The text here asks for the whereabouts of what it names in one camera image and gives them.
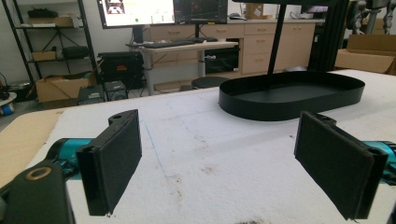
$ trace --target stool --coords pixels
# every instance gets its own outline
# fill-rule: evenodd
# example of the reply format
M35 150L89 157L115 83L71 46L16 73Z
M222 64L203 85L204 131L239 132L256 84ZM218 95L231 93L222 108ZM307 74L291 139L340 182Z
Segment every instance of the stool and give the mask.
M227 77L198 77L191 82L193 90L219 87L224 81L230 80Z

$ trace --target black shelving unit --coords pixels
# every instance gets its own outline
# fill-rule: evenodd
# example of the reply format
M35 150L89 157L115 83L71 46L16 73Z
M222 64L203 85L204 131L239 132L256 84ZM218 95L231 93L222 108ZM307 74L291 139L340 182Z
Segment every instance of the black shelving unit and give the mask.
M82 29L84 31L84 36L85 36L85 42L86 42L86 47L89 50L89 55L88 57L84 59L73 59L73 60L90 60L90 64L92 66L92 71L95 71L96 68L96 61L94 57L94 52L93 52L93 47L92 47L92 42L91 42L91 36L90 36L90 31L88 28L88 23L85 15L85 9L82 0L60 0L60 1L53 1L53 0L31 0L28 1L28 5L32 7L40 7L40 6L46 6L46 5L52 5L52 4L78 4L78 10L79 12L79 18L82 21L82 25L80 25L78 28L76 27L62 27L62 26L55 26L55 27L31 27L31 26L24 26L23 24L27 24L28 22L23 19L22 12L20 9L20 2L21 0L12 0L12 1L7 1L7 0L2 0L5 12L7 14L7 18L9 21L9 24L11 26L12 32L15 36L15 40L17 42L21 57L24 62L24 66L26 68L27 74L29 76L29 79L31 83L35 83L35 78L34 78L34 72L33 70L35 69L37 75L39 78L43 77L43 74L41 72L40 63L48 63L48 62L59 62L59 63L64 63L67 66L67 70L70 73L70 67L69 67L69 59L55 59L55 60L46 60L46 61L35 61L33 57L29 53L32 54L34 52L34 46L31 41L31 32L40 32L43 30L51 30L53 31L53 36L50 39L49 42L44 43L44 50L51 41L53 41L55 38L59 39L60 43L60 48L64 48L64 41L68 40L74 45L78 45L72 38L70 38L67 35L63 34L63 30L72 30L72 29Z

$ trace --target desk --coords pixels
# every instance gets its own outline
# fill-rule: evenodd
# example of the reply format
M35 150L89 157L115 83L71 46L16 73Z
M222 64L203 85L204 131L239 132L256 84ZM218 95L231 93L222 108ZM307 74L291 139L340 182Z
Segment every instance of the desk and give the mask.
M145 69L146 81L148 84L148 95L154 94L154 85L189 77L205 76L205 50L225 49L238 45L236 42L207 42L202 44L177 46L163 49L141 49L143 55L143 67ZM152 54L159 53L179 53L183 51L198 51L197 64L183 64L163 68L154 68L151 60Z
M364 81L362 99L321 114L360 140L396 142L396 77L336 73ZM78 223L355 223L343 220L294 159L298 119L240 119L222 111L218 100L219 89L212 88L26 115L0 133L1 176L21 171L14 164L25 153L39 149L36 164L56 140L96 137L108 117L137 108L143 157L113 216L89 217L81 181L67 181ZM49 127L38 127L46 119ZM29 141L37 134L42 144L21 151L31 142L6 141L19 139L16 131ZM379 185L369 219L359 223L386 223L395 200L395 189Z

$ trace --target black tray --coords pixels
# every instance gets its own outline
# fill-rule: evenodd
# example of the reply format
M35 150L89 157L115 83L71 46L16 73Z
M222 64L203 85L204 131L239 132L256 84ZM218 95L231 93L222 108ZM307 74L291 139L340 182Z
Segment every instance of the black tray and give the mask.
M287 72L242 77L219 87L220 107L239 118L296 119L303 110L318 113L361 100L364 82L326 72Z

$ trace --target floor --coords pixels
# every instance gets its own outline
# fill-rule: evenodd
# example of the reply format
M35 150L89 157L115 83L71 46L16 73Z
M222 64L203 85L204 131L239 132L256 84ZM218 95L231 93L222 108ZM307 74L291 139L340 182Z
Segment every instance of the floor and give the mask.
M128 98L138 98L148 96L149 93L146 88L129 90ZM40 104L37 100L25 101L25 102L17 102L12 103L14 107L14 113L8 116L0 116L0 132L3 131L9 123L11 123L15 118L21 116L23 114L44 110L42 104Z

